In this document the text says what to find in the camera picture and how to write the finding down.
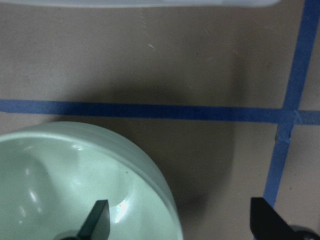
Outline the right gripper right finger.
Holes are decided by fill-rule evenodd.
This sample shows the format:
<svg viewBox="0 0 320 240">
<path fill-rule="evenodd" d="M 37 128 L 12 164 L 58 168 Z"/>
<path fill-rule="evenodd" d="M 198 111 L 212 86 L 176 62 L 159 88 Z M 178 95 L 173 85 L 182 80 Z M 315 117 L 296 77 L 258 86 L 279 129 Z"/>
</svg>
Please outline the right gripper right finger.
<svg viewBox="0 0 320 240">
<path fill-rule="evenodd" d="M 318 240 L 311 230 L 294 230 L 262 197 L 250 199 L 250 231 L 256 240 Z"/>
</svg>

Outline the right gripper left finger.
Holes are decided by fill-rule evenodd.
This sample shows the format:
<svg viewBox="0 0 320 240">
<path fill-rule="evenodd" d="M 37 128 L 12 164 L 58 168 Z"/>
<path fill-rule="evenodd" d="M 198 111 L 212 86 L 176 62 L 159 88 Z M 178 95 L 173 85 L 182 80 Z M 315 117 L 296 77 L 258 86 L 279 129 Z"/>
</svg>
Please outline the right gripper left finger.
<svg viewBox="0 0 320 240">
<path fill-rule="evenodd" d="M 60 240 L 108 240 L 111 230 L 109 202 L 97 200 L 79 231 Z"/>
</svg>

